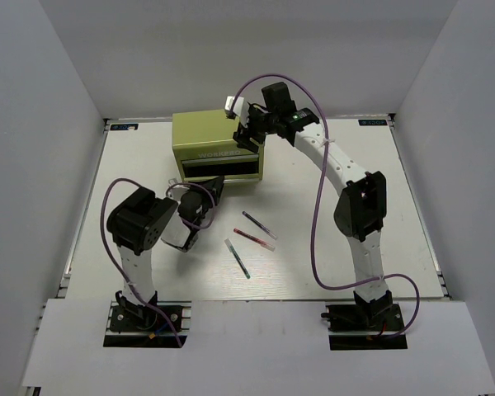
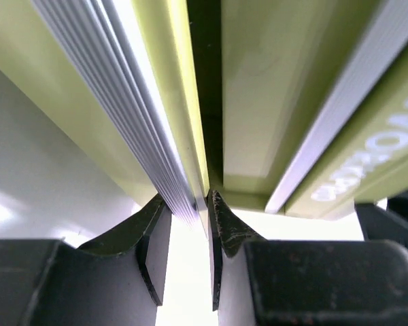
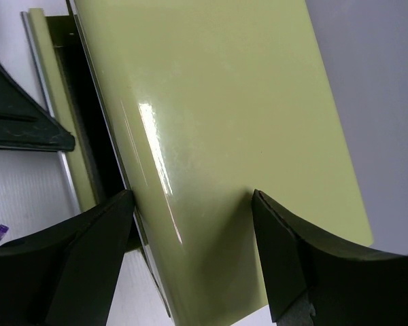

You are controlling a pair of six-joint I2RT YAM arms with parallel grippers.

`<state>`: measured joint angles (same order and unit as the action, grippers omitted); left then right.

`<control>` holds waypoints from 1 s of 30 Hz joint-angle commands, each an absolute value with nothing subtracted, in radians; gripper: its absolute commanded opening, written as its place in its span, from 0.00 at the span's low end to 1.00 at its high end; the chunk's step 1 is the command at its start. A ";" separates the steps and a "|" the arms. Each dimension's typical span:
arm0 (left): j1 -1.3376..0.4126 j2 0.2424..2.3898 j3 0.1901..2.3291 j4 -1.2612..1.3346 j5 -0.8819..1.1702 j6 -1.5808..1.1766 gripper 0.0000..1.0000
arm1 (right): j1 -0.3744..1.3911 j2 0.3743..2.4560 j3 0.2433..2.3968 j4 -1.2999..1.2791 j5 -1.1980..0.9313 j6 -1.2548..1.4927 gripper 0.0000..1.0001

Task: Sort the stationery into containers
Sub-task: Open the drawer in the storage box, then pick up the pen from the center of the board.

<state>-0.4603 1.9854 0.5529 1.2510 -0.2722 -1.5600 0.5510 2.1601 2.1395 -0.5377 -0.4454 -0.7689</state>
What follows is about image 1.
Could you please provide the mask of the green metal drawer chest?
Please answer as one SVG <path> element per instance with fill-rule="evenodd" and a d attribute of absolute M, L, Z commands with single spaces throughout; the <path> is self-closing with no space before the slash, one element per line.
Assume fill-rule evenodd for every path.
<path fill-rule="evenodd" d="M 222 110 L 172 115 L 172 152 L 184 182 L 224 177 L 227 182 L 259 182 L 264 150 L 238 148 L 233 133 L 239 126 Z"/>

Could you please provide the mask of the purple gel pen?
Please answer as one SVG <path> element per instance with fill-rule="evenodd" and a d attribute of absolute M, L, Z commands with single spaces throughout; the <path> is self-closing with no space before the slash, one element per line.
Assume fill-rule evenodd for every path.
<path fill-rule="evenodd" d="M 249 221 L 251 221 L 253 224 L 255 224 L 265 234 L 267 234 L 268 236 L 270 236 L 272 239 L 277 240 L 277 236 L 272 231 L 270 231 L 270 229 L 266 225 L 262 224 L 259 220 L 255 219 L 248 212 L 246 212 L 246 211 L 243 210 L 242 211 L 242 215 L 245 218 L 247 218 Z"/>

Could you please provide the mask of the green gel pen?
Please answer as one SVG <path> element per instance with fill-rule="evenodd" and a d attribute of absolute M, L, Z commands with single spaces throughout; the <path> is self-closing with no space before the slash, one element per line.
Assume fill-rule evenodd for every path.
<path fill-rule="evenodd" d="M 243 274 L 245 275 L 245 277 L 247 279 L 250 279 L 251 276 L 248 272 L 248 269 L 245 267 L 245 265 L 243 264 L 243 261 L 242 259 L 240 258 L 240 256 L 238 255 L 236 249 L 234 248 L 233 244 L 231 243 L 231 241 L 226 238 L 224 240 L 224 243 L 226 245 L 226 247 L 228 248 L 228 250 L 231 252 L 231 254 L 233 255 L 235 261 L 237 262 L 237 264 L 240 266 L 240 269 L 242 270 Z"/>

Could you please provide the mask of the red gel pen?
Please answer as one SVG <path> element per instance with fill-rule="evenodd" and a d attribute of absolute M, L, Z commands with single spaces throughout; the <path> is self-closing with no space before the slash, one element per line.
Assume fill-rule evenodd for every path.
<path fill-rule="evenodd" d="M 268 242 L 266 242 L 266 241 L 264 241 L 264 240 L 262 240 L 262 239 L 260 239 L 260 238 L 257 238 L 257 237 L 255 237 L 255 236 L 252 236 L 251 234 L 246 233 L 246 232 L 244 232 L 244 231 L 242 231 L 242 230 L 240 230 L 240 229 L 234 229 L 234 230 L 233 230 L 233 232 L 234 232 L 235 234 L 237 234 L 237 235 L 242 236 L 243 238 L 246 238 L 246 239 L 248 239 L 248 240 L 250 240 L 250 241 L 252 241 L 252 242 L 254 242 L 254 243 L 258 244 L 259 246 L 261 246 L 261 247 L 263 247 L 263 248 L 265 248 L 265 249 L 267 249 L 267 250 L 269 250 L 269 251 L 271 251 L 271 252 L 274 252 L 274 251 L 275 251 L 275 249 L 276 249 L 276 248 L 275 248 L 273 245 L 271 245 L 270 243 L 268 243 Z"/>

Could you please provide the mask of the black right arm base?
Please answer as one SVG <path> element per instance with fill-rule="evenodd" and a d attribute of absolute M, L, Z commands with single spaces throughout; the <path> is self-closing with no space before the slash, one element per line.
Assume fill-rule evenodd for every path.
<path fill-rule="evenodd" d="M 398 304 L 368 319 L 354 304 L 330 304 L 320 314 L 328 325 L 331 351 L 406 350 L 404 334 L 394 334 L 404 328 L 403 315 Z"/>

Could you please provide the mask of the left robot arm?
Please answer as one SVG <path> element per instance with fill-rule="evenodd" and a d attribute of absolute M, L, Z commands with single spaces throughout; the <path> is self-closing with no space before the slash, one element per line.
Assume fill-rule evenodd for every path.
<path fill-rule="evenodd" d="M 152 278 L 152 249 L 161 241 L 181 252 L 189 251 L 201 230 L 215 216 L 224 177 L 170 185 L 166 196 L 137 185 L 137 189 L 101 217 L 101 229 L 110 233 L 120 254 L 117 268 L 124 278 L 122 304 L 132 304 L 130 320 L 151 328 L 158 319 L 157 291 Z"/>

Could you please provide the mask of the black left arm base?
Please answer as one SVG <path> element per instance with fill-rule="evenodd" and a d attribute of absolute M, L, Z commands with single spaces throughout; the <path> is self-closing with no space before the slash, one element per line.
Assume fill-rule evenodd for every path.
<path fill-rule="evenodd" d="M 168 302 L 160 309 L 172 321 L 182 345 L 189 335 L 191 325 L 191 304 Z M 119 348 L 167 348 L 177 349 L 180 345 L 166 320 L 153 313 L 150 324 L 138 324 L 115 301 L 111 302 L 103 341 L 104 347 Z"/>

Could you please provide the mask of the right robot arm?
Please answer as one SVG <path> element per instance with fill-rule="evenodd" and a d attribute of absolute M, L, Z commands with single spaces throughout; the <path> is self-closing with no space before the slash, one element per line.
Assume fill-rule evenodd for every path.
<path fill-rule="evenodd" d="M 264 87 L 262 95 L 262 108 L 240 95 L 227 98 L 226 116 L 239 120 L 233 138 L 239 148 L 255 153 L 269 134 L 276 134 L 318 167 L 320 186 L 332 184 L 338 196 L 333 219 L 351 249 L 356 278 L 351 288 L 359 304 L 357 322 L 364 328 L 377 328 L 386 318 L 385 308 L 392 303 L 380 253 L 387 212 L 386 178 L 382 172 L 368 172 L 346 155 L 330 139 L 321 112 L 298 109 L 285 83 Z"/>

